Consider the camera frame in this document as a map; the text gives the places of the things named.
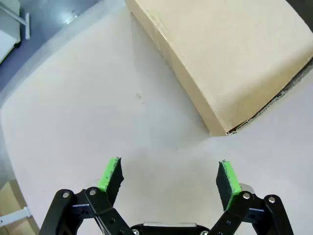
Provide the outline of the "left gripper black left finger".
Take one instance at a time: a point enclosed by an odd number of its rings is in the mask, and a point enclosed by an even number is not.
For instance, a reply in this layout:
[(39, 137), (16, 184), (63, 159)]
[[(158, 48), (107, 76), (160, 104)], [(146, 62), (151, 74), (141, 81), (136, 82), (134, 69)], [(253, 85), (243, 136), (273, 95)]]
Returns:
[(121, 158), (111, 158), (97, 187), (75, 194), (69, 189), (56, 192), (41, 235), (75, 235), (85, 219), (94, 219), (105, 235), (132, 235), (133, 231), (113, 207), (124, 180)]

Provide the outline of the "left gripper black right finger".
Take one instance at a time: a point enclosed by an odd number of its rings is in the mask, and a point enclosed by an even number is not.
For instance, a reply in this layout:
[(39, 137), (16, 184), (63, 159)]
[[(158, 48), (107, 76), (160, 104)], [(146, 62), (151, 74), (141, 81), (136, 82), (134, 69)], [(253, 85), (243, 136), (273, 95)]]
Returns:
[(229, 161), (219, 162), (216, 185), (223, 214), (210, 229), (211, 235), (233, 235), (241, 223), (250, 223), (258, 235), (292, 235), (293, 230), (281, 198), (259, 198), (249, 185), (240, 184)]

